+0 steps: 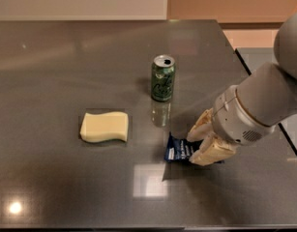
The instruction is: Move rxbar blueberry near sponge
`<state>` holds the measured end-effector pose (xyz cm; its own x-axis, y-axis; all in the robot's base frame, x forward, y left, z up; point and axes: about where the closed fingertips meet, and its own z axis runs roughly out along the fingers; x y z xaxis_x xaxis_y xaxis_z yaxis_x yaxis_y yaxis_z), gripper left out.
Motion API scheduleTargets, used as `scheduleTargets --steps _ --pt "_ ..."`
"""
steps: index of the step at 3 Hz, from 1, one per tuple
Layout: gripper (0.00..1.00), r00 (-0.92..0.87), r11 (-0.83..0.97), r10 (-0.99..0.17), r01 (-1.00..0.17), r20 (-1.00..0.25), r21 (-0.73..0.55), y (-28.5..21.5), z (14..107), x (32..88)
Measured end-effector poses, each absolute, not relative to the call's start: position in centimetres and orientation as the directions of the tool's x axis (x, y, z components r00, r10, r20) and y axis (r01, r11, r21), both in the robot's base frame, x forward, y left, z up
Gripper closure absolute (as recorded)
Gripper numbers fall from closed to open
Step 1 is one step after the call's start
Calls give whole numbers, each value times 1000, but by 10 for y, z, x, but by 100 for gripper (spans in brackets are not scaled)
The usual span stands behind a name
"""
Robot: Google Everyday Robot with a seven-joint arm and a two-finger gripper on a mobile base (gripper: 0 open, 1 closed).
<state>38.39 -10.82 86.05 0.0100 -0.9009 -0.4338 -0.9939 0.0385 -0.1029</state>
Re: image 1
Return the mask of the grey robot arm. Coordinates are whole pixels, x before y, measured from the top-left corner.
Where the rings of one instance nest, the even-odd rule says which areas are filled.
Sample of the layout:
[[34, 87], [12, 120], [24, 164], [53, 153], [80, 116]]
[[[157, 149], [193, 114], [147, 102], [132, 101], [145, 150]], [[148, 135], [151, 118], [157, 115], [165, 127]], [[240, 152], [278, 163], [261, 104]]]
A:
[[200, 115], [187, 136], [200, 143], [191, 163], [206, 166], [226, 160], [238, 147], [254, 144], [297, 114], [297, 13], [277, 33], [274, 55], [274, 63], [263, 64], [227, 88]]

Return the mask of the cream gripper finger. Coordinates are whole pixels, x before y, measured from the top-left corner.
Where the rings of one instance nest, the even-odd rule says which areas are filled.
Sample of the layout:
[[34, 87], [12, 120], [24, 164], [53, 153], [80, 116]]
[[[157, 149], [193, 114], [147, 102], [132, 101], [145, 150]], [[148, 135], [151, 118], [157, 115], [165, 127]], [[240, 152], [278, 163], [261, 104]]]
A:
[[223, 140], [215, 134], [208, 135], [190, 157], [190, 162], [200, 166], [210, 165], [231, 158], [236, 154], [236, 150], [236, 144]]
[[211, 141], [214, 135], [212, 126], [213, 109], [206, 109], [197, 119], [193, 127], [190, 129], [187, 135], [187, 140], [190, 142], [195, 141]]

